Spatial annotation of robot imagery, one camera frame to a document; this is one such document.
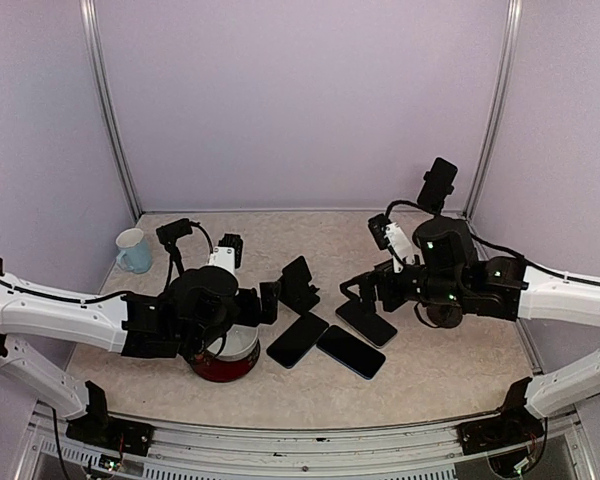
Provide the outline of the silver-edged black smartphone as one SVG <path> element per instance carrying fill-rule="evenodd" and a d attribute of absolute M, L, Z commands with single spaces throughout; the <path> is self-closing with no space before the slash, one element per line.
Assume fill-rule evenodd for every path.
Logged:
<path fill-rule="evenodd" d="M 383 348 L 396 335 L 397 329 L 374 312 L 366 312 L 352 300 L 335 310 L 336 315 L 377 348 Z"/>

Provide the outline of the black pole phone stand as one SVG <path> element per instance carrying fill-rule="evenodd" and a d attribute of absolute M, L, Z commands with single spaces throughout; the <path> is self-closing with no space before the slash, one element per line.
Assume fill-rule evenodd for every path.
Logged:
<path fill-rule="evenodd" d="M 433 171 L 424 175 L 424 185 L 418 197 L 418 204 L 433 215 L 439 215 L 446 198 L 454 191 L 453 179 Z"/>
<path fill-rule="evenodd" d="M 166 291 L 170 286 L 174 272 L 177 272 L 178 275 L 184 273 L 185 269 L 182 261 L 182 254 L 177 242 L 181 238 L 191 235 L 192 233 L 192 225 L 187 218 L 170 222 L 156 229 L 157 239 L 169 255 L 168 272 L 163 291 Z"/>

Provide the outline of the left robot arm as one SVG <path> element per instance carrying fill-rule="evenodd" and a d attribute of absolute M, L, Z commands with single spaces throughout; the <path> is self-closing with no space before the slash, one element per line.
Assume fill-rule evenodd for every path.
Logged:
<path fill-rule="evenodd" d="M 123 357 L 182 357 L 194 362 L 211 345 L 228 342 L 235 325 L 271 325 L 280 285 L 243 289 L 230 269 L 228 249 L 188 269 L 156 296 L 118 291 L 103 296 L 30 284 L 3 270 L 0 258 L 0 374 L 32 388 L 38 397 L 101 445 L 120 434 L 104 390 L 79 381 L 28 346 L 23 335 L 91 345 Z"/>

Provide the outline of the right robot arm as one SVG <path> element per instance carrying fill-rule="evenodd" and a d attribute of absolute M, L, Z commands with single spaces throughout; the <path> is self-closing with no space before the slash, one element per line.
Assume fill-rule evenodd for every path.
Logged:
<path fill-rule="evenodd" d="M 374 312 L 377 302 L 386 312 L 411 302 L 416 318 L 432 329 L 455 328 L 467 315 L 600 328 L 598 277 L 554 272 L 505 247 L 481 260 L 479 238 L 446 216 L 423 222 L 410 237 L 384 214 L 371 218 L 369 229 L 392 258 L 341 283 L 363 312 Z"/>

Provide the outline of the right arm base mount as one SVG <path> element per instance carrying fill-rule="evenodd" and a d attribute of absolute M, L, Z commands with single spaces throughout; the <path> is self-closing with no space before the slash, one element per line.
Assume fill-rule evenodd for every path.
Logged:
<path fill-rule="evenodd" d="M 531 381 L 531 377 L 526 377 L 513 383 L 495 416 L 463 422 L 456 427 L 464 455 L 509 447 L 546 433 L 545 421 L 526 409 L 525 392 Z"/>

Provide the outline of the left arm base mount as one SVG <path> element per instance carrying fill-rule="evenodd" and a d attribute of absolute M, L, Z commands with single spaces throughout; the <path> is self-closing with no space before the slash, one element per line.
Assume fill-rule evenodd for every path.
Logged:
<path fill-rule="evenodd" d="M 91 381 L 86 413 L 69 420 L 66 436 L 91 446 L 115 450 L 120 455 L 146 457 L 153 439 L 154 427 L 148 423 L 113 417 L 108 412 L 106 394 Z"/>

